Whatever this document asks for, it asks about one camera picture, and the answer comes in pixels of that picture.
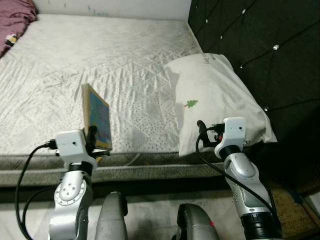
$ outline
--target floor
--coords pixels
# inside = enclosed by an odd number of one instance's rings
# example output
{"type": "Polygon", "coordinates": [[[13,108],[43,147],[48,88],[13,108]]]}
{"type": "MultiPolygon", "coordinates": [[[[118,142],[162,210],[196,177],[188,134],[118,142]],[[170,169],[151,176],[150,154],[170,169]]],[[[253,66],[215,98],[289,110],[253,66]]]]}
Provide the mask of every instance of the floor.
{"type": "MultiPolygon", "coordinates": [[[[94,240],[103,198],[89,208],[88,240],[94,240]]],[[[177,230],[177,213],[182,203],[201,206],[214,222],[221,240],[244,240],[245,236],[230,190],[129,196],[125,217],[130,240],[171,240],[177,230]]],[[[52,202],[35,202],[26,217],[27,229],[34,240],[48,239],[52,202]]],[[[0,204],[0,233],[4,240],[23,240],[13,203],[0,204]]]]}

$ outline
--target cable connector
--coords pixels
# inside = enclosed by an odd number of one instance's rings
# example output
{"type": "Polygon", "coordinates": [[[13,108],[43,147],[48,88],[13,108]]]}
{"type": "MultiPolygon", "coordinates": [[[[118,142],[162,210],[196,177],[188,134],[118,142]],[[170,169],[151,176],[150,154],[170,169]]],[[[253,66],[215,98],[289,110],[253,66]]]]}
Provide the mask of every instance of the cable connector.
{"type": "Polygon", "coordinates": [[[51,150],[58,149],[55,139],[51,139],[49,141],[46,141],[44,145],[46,148],[50,148],[51,150]]]}

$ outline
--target black wire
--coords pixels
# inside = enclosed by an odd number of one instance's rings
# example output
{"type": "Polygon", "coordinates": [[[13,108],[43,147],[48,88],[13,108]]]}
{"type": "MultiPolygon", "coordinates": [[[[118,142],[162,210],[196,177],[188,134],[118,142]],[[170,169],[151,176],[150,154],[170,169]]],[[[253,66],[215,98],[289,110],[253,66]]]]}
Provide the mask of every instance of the black wire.
{"type": "Polygon", "coordinates": [[[277,209],[276,209],[276,203],[275,203],[274,197],[272,196],[272,192],[271,192],[271,189],[270,189],[268,183],[265,183],[264,187],[269,194],[272,209],[274,209],[275,214],[278,216],[277,209]]]}
{"type": "Polygon", "coordinates": [[[46,192],[46,191],[49,191],[49,190],[51,190],[51,189],[56,189],[56,188],[57,188],[57,186],[49,186],[49,187],[43,188],[43,189],[35,192],[35,193],[28,199],[28,201],[25,203],[24,208],[23,208],[23,214],[22,214],[22,225],[23,225],[24,230],[25,230],[26,232],[28,232],[28,231],[27,231],[27,226],[26,226],[26,215],[27,215],[27,210],[28,210],[28,207],[29,207],[30,203],[31,203],[31,202],[33,201],[33,199],[34,199],[36,196],[38,196],[39,194],[41,194],[41,193],[43,193],[43,192],[46,192]]]}
{"type": "Polygon", "coordinates": [[[18,180],[18,183],[16,185],[16,188],[15,188],[15,195],[14,195],[14,206],[15,206],[15,216],[16,216],[16,220],[18,222],[18,226],[22,232],[22,234],[24,235],[24,237],[27,239],[27,240],[32,240],[32,238],[30,237],[29,233],[27,232],[27,230],[24,228],[22,222],[21,222],[21,218],[20,218],[20,209],[19,209],[19,200],[20,200],[20,196],[19,196],[19,189],[20,189],[20,185],[21,185],[21,182],[22,182],[22,178],[24,177],[25,175],[25,172],[27,170],[27,167],[30,163],[30,160],[31,158],[33,157],[33,155],[35,154],[36,151],[38,151],[39,149],[42,149],[42,148],[46,148],[48,145],[47,144],[44,144],[44,145],[40,145],[40,146],[37,146],[29,155],[28,159],[26,160],[24,166],[23,166],[23,169],[22,169],[22,172],[20,174],[20,177],[19,177],[19,180],[18,180]]]}
{"type": "Polygon", "coordinates": [[[207,160],[205,160],[199,151],[199,141],[200,138],[205,135],[207,133],[207,131],[214,131],[215,127],[209,127],[207,128],[205,131],[203,131],[202,133],[199,134],[196,143],[195,143],[195,151],[198,154],[199,158],[204,161],[209,167],[211,167],[212,169],[216,170],[218,173],[220,173],[221,175],[225,176],[227,179],[231,180],[232,182],[234,182],[235,184],[239,185],[240,187],[242,187],[244,190],[246,190],[247,192],[249,192],[250,194],[252,194],[254,197],[256,197],[260,202],[263,203],[263,205],[265,205],[269,211],[271,212],[272,215],[274,215],[275,217],[277,217],[277,213],[276,210],[273,209],[261,196],[259,196],[257,193],[255,193],[254,191],[252,191],[250,188],[248,188],[246,185],[242,184],[241,182],[239,182],[237,179],[235,179],[234,177],[230,176],[229,174],[225,173],[224,171],[220,170],[219,168],[217,168],[216,166],[214,166],[213,164],[211,164],[210,162],[208,162],[207,160]]]}

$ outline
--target mattress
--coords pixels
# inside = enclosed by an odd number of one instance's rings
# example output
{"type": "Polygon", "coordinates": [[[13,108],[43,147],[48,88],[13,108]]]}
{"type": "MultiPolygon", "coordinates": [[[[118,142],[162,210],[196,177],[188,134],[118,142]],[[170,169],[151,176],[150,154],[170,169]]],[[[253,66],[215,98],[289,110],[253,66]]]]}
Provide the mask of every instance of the mattress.
{"type": "MultiPolygon", "coordinates": [[[[194,156],[178,158],[179,129],[163,70],[201,52],[182,21],[39,14],[0,59],[0,185],[16,184],[36,146],[83,128],[83,83],[110,105],[113,151],[99,161],[94,182],[212,176],[194,156]]],[[[63,161],[42,149],[29,169],[24,185],[51,185],[63,161]]]]}

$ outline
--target black tufted headboard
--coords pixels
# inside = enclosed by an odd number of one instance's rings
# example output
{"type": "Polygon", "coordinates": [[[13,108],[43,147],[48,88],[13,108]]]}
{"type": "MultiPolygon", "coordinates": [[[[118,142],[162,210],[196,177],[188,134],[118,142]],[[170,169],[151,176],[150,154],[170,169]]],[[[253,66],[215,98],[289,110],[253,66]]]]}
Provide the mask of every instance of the black tufted headboard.
{"type": "Polygon", "coordinates": [[[188,19],[203,52],[225,55],[270,118],[279,143],[255,156],[304,189],[297,182],[320,186],[319,10],[318,0],[192,0],[188,19]]]}

